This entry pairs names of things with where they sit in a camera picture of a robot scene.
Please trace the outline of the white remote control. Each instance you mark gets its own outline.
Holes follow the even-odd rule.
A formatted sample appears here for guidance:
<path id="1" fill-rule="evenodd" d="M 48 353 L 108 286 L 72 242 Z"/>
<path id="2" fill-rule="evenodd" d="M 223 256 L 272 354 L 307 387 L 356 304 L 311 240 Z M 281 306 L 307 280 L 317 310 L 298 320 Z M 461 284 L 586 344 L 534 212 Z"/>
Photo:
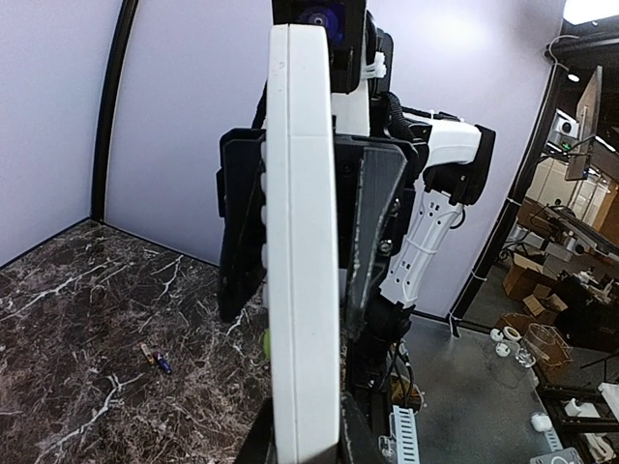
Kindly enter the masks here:
<path id="1" fill-rule="evenodd" d="M 339 264 L 322 27 L 283 24 L 271 30 L 265 165 L 277 460 L 333 463 L 339 442 Z"/>

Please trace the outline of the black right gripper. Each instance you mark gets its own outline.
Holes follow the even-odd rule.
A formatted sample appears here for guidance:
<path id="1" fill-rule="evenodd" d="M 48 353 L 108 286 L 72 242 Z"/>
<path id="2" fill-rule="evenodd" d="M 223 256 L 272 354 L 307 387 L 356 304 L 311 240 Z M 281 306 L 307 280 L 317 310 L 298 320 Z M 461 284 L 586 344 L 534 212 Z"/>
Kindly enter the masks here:
<path id="1" fill-rule="evenodd" d="M 266 225 L 263 155 L 265 130 L 233 129 L 220 140 L 219 213 L 224 220 L 220 266 L 263 269 Z M 407 185 L 427 159 L 421 139 L 337 135 L 334 138 L 339 266 L 348 268 L 344 327 L 358 337 L 364 326 L 374 262 L 381 241 L 400 242 L 400 212 L 410 210 Z"/>

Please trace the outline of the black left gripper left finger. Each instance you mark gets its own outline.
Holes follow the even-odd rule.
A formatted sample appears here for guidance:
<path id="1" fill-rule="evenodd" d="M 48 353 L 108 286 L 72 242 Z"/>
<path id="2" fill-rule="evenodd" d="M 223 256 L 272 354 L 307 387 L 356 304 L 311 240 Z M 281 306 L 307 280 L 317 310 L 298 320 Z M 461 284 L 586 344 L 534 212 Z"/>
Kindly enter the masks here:
<path id="1" fill-rule="evenodd" d="M 276 462 L 273 399 L 266 398 L 239 450 L 240 464 Z"/>

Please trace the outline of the blue AAA battery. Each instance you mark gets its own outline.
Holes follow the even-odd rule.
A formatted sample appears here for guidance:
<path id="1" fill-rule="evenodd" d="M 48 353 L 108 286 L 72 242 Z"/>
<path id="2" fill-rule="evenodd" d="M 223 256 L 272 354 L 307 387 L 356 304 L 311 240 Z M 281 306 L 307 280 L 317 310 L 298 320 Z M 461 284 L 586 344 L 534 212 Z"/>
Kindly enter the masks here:
<path id="1" fill-rule="evenodd" d="M 154 360 L 157 366 L 162 370 L 162 372 L 164 372 L 167 375 L 170 375 L 172 373 L 171 366 L 169 365 L 168 361 L 161 353 L 156 352 L 154 354 Z"/>

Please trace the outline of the gold black AAA battery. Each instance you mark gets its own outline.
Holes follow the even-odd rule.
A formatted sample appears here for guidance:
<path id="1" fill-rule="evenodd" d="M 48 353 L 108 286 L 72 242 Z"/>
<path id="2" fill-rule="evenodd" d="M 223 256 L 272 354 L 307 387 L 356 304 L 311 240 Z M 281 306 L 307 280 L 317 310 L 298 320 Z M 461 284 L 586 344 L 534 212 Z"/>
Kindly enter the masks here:
<path id="1" fill-rule="evenodd" d="M 145 343 L 140 343 L 140 350 L 144 356 L 144 358 L 146 359 L 147 363 L 149 363 L 150 365 L 154 365 L 155 364 L 155 359 L 154 356 L 151 352 L 151 350 L 148 348 L 148 346 Z"/>

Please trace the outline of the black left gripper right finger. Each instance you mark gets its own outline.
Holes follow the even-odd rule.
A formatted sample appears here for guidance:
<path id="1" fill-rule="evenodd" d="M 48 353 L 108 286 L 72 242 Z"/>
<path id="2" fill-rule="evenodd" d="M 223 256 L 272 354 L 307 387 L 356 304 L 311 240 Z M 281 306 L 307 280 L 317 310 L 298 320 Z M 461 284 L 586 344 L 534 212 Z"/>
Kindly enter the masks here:
<path id="1" fill-rule="evenodd" d="M 386 463 L 371 434 L 368 423 L 354 397 L 343 391 L 340 395 L 340 432 L 338 463 L 379 464 Z"/>

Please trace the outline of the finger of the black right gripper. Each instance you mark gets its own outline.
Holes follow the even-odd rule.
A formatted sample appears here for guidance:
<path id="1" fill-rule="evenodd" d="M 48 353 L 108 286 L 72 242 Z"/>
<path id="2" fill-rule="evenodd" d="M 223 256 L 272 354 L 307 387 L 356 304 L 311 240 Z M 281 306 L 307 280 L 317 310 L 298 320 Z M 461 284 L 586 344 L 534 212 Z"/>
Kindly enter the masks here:
<path id="1" fill-rule="evenodd" d="M 222 321 L 232 322 L 255 294 L 266 271 L 262 247 L 266 228 L 261 218 L 265 196 L 259 159 L 229 161 L 218 173 L 220 215 L 224 220 L 218 279 Z"/>

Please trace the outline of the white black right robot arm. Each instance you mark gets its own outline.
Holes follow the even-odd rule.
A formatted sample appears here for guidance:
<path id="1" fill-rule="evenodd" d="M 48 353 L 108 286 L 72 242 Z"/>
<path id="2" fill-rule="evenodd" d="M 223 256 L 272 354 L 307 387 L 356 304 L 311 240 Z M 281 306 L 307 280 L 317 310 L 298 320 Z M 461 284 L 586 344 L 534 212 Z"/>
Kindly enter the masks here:
<path id="1" fill-rule="evenodd" d="M 364 2 L 272 13 L 252 125 L 220 141 L 220 317 L 264 289 L 275 379 L 310 377 L 345 332 L 351 383 L 381 389 L 429 263 L 485 187 L 495 134 L 400 104 L 392 40 Z"/>

